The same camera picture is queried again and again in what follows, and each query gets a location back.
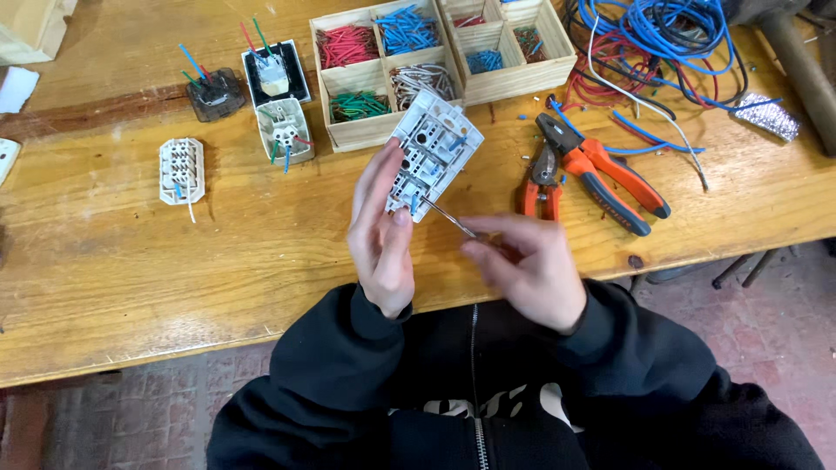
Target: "zipper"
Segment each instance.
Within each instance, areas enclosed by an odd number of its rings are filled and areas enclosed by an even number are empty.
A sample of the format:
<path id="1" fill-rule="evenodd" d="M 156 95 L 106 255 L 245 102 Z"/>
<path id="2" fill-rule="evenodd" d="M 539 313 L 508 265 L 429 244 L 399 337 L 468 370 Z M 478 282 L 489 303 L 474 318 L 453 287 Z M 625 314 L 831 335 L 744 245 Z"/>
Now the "zipper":
<path id="1" fill-rule="evenodd" d="M 476 395 L 476 323 L 479 321 L 479 304 L 473 305 L 473 324 L 471 326 L 471 380 L 473 384 L 473 424 L 476 429 L 476 450 L 479 455 L 479 470 L 488 470 L 485 432 L 479 417 L 479 399 Z"/>

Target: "aluminum foil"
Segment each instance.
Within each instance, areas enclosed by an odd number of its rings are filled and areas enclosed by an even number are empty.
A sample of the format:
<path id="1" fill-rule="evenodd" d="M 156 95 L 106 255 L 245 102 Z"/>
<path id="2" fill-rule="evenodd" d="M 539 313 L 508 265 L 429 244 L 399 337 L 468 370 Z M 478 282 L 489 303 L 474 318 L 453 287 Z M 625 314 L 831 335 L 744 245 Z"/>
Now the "aluminum foil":
<path id="1" fill-rule="evenodd" d="M 768 100 L 769 98 L 766 96 L 750 93 L 744 96 L 737 105 L 746 106 Z M 792 142 L 798 136 L 798 128 L 801 127 L 801 123 L 797 119 L 793 118 L 784 108 L 776 103 L 755 106 L 730 114 L 738 119 L 752 123 L 761 129 L 768 130 L 787 142 Z"/>

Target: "wooden table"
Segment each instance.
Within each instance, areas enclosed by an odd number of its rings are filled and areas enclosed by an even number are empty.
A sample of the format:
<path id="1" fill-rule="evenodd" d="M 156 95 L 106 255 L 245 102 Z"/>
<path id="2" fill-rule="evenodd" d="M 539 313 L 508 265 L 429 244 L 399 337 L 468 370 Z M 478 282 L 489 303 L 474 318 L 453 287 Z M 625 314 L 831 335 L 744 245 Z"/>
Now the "wooden table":
<path id="1" fill-rule="evenodd" d="M 189 64 L 177 44 L 208 69 L 241 70 L 238 22 L 256 14 L 269 40 L 296 40 L 318 100 L 308 18 L 371 3 L 79 3 L 58 59 L 28 66 L 42 78 L 25 111 L 0 118 L 0 136 L 23 143 L 0 188 L 0 386 L 274 340 L 328 289 L 355 280 L 344 235 L 354 181 L 376 149 L 332 153 L 315 100 L 304 109 L 318 156 L 284 175 L 266 164 L 249 107 L 216 123 L 196 121 L 180 74 Z M 752 89 L 799 110 L 753 34 L 741 29 L 735 37 L 757 66 Z M 733 86 L 726 77 L 724 90 Z M 602 220 L 570 177 L 560 210 L 584 275 L 637 273 L 630 255 L 651 270 L 836 235 L 836 161 L 819 155 L 808 130 L 783 145 L 676 96 L 660 93 L 694 145 L 710 149 L 701 159 L 711 190 L 702 191 L 682 154 L 631 157 L 673 209 L 667 220 L 649 217 L 653 233 L 637 238 Z M 534 117 L 543 104 L 532 95 L 494 103 L 495 124 L 487 105 L 469 108 L 487 139 L 439 203 L 453 214 L 511 210 L 529 163 L 521 156 L 534 154 L 538 134 L 533 119 L 517 115 Z M 571 116 L 608 145 L 643 145 L 608 112 Z M 645 128 L 675 138 L 648 114 Z M 158 197 L 158 149 L 186 136 L 206 149 L 195 225 L 185 207 Z M 457 252 L 460 236 L 434 214 L 416 226 L 418 310 L 494 297 Z"/>

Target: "pliers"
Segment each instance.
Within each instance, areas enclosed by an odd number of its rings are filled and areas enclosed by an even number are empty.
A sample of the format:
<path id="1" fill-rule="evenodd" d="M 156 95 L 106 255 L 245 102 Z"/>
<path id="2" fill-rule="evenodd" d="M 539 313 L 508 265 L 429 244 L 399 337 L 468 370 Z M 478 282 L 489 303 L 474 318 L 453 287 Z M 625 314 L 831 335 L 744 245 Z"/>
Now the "pliers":
<path id="1" fill-rule="evenodd" d="M 520 188 L 518 212 L 524 216 L 535 217 L 537 201 L 543 201 L 543 219 L 558 220 L 558 203 L 563 195 L 563 188 L 554 180 L 557 169 L 554 149 L 549 144 L 544 144 L 543 151 L 531 170 L 531 176 L 526 178 Z M 540 193 L 541 187 L 545 187 L 544 194 Z"/>
<path id="2" fill-rule="evenodd" d="M 612 176 L 648 212 L 658 218 L 670 215 L 670 207 L 665 199 L 638 173 L 610 158 L 601 142 L 581 139 L 566 124 L 546 113 L 537 116 L 536 121 L 548 145 L 563 155 L 563 168 L 566 172 L 580 178 L 595 202 L 624 228 L 640 237 L 650 234 L 647 221 L 607 186 L 598 171 Z"/>

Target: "red tile floor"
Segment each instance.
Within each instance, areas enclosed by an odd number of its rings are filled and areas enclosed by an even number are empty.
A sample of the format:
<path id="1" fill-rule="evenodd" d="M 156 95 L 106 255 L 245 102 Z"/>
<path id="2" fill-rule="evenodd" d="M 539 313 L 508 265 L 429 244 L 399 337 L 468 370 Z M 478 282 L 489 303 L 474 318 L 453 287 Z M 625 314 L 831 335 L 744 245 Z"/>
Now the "red tile floor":
<path id="1" fill-rule="evenodd" d="M 740 285 L 744 268 L 714 290 L 711 279 L 730 262 L 636 297 L 694 330 L 735 381 L 763 386 L 836 469 L 836 258 L 807 243 L 800 258 L 782 250 L 751 288 Z M 165 360 L 125 369 L 114 385 L 62 391 L 43 467 L 205 468 L 212 420 L 234 391 L 268 373 L 272 347 Z"/>

